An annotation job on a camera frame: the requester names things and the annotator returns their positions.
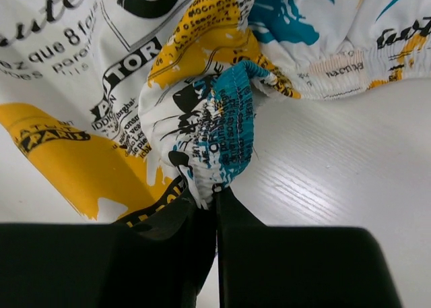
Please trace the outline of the patterned white yellow teal shorts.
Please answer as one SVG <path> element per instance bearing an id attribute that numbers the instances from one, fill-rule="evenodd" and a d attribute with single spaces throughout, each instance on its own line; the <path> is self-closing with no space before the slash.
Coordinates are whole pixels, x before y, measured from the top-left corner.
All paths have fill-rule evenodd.
<path id="1" fill-rule="evenodd" d="M 199 208 L 251 161 L 260 97 L 430 76 L 430 0 L 1 0 L 1 124 L 88 220 Z"/>

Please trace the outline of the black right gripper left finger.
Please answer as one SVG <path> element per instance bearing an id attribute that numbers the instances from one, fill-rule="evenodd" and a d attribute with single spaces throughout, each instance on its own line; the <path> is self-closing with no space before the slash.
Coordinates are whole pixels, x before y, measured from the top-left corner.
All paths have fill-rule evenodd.
<path id="1" fill-rule="evenodd" d="M 1 225 L 2 307 L 194 307 L 216 213 L 189 190 L 133 227 Z"/>

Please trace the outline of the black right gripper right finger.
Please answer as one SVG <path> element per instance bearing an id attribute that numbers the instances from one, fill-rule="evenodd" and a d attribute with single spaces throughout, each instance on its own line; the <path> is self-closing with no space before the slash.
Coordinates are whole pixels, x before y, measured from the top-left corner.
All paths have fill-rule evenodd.
<path id="1" fill-rule="evenodd" d="M 400 307 L 377 240 L 350 226 L 267 226 L 215 194 L 222 307 Z"/>

